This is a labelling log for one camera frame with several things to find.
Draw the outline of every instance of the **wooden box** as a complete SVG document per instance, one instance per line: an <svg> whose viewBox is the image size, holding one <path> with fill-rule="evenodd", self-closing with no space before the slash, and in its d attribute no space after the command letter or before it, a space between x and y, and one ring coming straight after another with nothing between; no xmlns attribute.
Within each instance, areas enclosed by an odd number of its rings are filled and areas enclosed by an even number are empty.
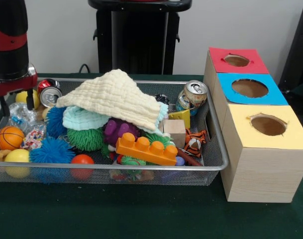
<svg viewBox="0 0 303 239"><path fill-rule="evenodd" d="M204 73L230 164L232 202L291 202L303 177L303 127L256 50L210 48Z"/></svg>
<svg viewBox="0 0 303 239"><path fill-rule="evenodd" d="M222 128L230 202L289 203L303 178L303 127L290 106L228 106Z"/></svg>

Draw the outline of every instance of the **yellow ball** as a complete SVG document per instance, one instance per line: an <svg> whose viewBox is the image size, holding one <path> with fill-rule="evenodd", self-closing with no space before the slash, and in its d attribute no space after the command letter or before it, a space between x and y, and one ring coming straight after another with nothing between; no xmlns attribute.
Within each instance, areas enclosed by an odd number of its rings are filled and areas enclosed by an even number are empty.
<svg viewBox="0 0 303 239"><path fill-rule="evenodd" d="M27 91L18 93L15 97L15 102L26 103ZM40 98L38 97L37 91L33 90L34 109L40 105Z"/></svg>
<svg viewBox="0 0 303 239"><path fill-rule="evenodd" d="M5 157L5 162L29 162L29 152L25 149L16 149ZM13 178L25 178L30 174L28 167L5 167L6 173Z"/></svg>
<svg viewBox="0 0 303 239"><path fill-rule="evenodd" d="M49 107L49 108L46 108L43 113L42 113L42 118L44 119L44 121L46 121L46 115L47 113L49 112L49 110L51 109L52 107Z"/></svg>

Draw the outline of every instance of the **orange lego block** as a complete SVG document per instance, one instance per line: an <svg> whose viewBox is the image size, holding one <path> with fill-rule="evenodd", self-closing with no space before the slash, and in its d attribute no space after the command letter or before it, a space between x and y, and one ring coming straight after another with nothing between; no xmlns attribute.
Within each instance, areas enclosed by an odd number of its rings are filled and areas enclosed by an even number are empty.
<svg viewBox="0 0 303 239"><path fill-rule="evenodd" d="M173 145L164 147L161 142L150 142L145 137L138 138L131 133L124 133L116 143L116 153L139 158L141 160L164 166L175 166L178 150Z"/></svg>

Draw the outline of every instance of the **white wall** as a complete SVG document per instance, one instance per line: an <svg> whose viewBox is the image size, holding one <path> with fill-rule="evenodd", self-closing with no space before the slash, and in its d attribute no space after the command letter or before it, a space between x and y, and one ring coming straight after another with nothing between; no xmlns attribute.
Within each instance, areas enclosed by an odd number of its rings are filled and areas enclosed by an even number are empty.
<svg viewBox="0 0 303 239"><path fill-rule="evenodd" d="M25 0L29 54L38 72L98 71L92 41L96 11L87 0ZM203 74L209 46L257 48L278 81L303 8L303 0L193 0L181 12L174 74Z"/></svg>

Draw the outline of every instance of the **folded cloth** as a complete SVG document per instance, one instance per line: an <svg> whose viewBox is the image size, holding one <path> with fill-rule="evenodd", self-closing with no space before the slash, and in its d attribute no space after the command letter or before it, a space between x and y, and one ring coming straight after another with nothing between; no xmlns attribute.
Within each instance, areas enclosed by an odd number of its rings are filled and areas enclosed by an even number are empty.
<svg viewBox="0 0 303 239"><path fill-rule="evenodd" d="M159 126L159 123L161 121L163 121L165 116L168 114L169 106L162 102L158 102L158 104L160 105L160 112L159 112L159 115L157 117L156 124L155 124L156 130L149 130L147 128L140 127L140 126L138 126L138 128L140 128L143 131L148 132L148 133L155 133L156 135L163 136L163 133L158 129L158 126Z"/></svg>
<svg viewBox="0 0 303 239"><path fill-rule="evenodd" d="M63 114L63 126L73 130L89 130L103 127L110 116L90 112L78 106L69 106Z"/></svg>
<svg viewBox="0 0 303 239"><path fill-rule="evenodd" d="M149 130L156 130L160 112L156 99L142 93L137 84L119 69L87 80L57 100L56 107L67 106L78 106Z"/></svg>

